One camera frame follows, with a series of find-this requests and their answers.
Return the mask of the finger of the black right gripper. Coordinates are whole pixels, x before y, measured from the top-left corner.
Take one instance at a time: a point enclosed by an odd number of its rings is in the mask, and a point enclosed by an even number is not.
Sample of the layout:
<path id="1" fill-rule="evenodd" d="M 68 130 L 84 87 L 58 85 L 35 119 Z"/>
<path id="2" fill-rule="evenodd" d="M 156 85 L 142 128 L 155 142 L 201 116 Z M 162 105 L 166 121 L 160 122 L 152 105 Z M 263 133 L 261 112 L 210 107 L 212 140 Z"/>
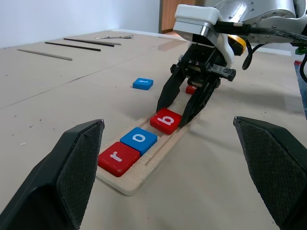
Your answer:
<path id="1" fill-rule="evenodd" d="M 176 70 L 168 81 L 165 83 L 161 95 L 159 97 L 156 111 L 160 111 L 163 108 L 168 108 L 180 92 L 180 86 L 185 80 L 186 76 L 183 71 Z"/>
<path id="2" fill-rule="evenodd" d="M 214 90 L 219 87 L 219 78 L 208 78 L 189 99 L 182 115 L 179 127 L 182 128 L 189 123 L 206 106 Z"/>

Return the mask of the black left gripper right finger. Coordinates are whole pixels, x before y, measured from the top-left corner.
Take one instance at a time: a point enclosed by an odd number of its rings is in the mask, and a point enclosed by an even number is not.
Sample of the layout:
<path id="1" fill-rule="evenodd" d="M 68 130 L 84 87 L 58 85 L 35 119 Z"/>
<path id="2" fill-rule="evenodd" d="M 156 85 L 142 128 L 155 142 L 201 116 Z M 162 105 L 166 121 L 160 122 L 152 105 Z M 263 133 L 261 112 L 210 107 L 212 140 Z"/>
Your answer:
<path id="1" fill-rule="evenodd" d="M 248 171 L 266 208 L 282 230 L 307 228 L 307 149 L 285 128 L 237 116 Z"/>

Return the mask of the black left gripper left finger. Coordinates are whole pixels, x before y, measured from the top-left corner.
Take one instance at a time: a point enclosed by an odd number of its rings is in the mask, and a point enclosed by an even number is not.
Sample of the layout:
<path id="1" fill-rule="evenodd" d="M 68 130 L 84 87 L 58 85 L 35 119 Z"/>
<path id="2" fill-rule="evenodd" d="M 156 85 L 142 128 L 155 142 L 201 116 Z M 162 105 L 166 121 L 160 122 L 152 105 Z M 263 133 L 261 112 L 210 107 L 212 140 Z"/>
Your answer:
<path id="1" fill-rule="evenodd" d="M 65 131 L 0 215 L 2 230 L 78 230 L 95 181 L 104 121 Z"/>

